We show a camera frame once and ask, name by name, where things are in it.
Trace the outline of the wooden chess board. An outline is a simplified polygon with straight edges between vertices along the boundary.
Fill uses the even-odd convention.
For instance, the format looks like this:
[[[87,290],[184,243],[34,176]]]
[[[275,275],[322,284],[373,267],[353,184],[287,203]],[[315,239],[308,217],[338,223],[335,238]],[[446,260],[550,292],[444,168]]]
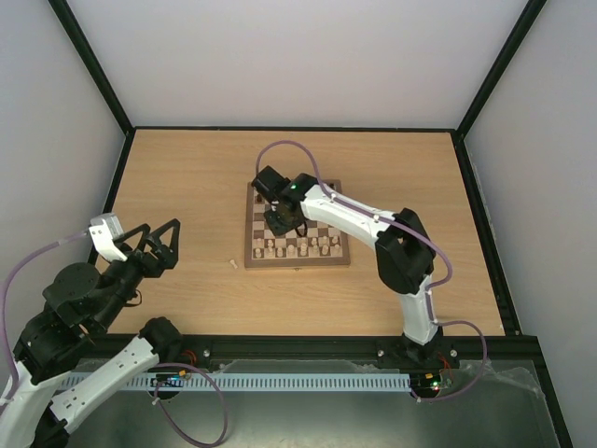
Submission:
[[[308,233],[306,237],[297,237],[295,231],[290,231],[284,236],[274,236],[264,218],[264,212],[270,208],[256,192],[249,186],[246,192],[246,210],[245,210],[245,234],[244,234],[244,267],[247,269],[303,269],[303,268],[325,268],[325,267],[347,267],[351,263],[348,236],[338,229],[319,221],[309,220],[307,222]],[[321,238],[327,236],[329,253],[327,256],[321,255]],[[331,243],[332,237],[338,236],[339,241],[336,245]],[[262,239],[262,247],[256,246],[256,239]],[[300,257],[300,239],[308,239],[308,256]],[[317,238],[318,246],[312,246],[312,238]],[[274,258],[267,259],[265,250],[267,240],[274,241]],[[296,248],[296,256],[288,257],[286,249],[289,245]],[[334,257],[331,249],[337,246],[340,253]],[[277,258],[276,250],[278,247],[284,249],[284,256]],[[254,251],[260,248],[262,257],[256,259]]]

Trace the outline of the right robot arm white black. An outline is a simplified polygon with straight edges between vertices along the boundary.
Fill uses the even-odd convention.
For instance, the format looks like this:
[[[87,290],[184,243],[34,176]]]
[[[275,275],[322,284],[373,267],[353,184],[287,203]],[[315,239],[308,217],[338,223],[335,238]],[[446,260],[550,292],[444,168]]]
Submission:
[[[399,354],[420,366],[438,356],[442,330],[430,289],[439,250],[414,211],[376,209],[344,196],[316,176],[300,174],[291,180],[270,166],[257,171],[251,187],[269,205],[264,218],[273,235],[282,237],[317,221],[369,246],[378,276],[400,299],[404,323]]]

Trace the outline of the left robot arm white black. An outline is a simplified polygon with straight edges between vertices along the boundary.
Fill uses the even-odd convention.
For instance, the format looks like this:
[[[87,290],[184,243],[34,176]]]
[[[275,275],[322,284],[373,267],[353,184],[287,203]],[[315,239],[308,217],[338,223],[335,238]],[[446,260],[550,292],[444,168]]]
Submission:
[[[131,306],[141,282],[175,267],[180,227],[173,218],[155,230],[142,224],[124,231],[115,214],[99,215],[86,230],[37,249],[10,271],[1,286],[3,299],[20,269],[61,245],[89,237],[108,263],[103,272],[88,262],[60,270],[42,292],[43,310],[27,322],[15,345],[2,341],[9,366],[1,396],[2,446],[64,447],[89,414],[132,377],[175,360],[182,335],[169,319],[155,317],[86,380],[58,391],[96,339]]]

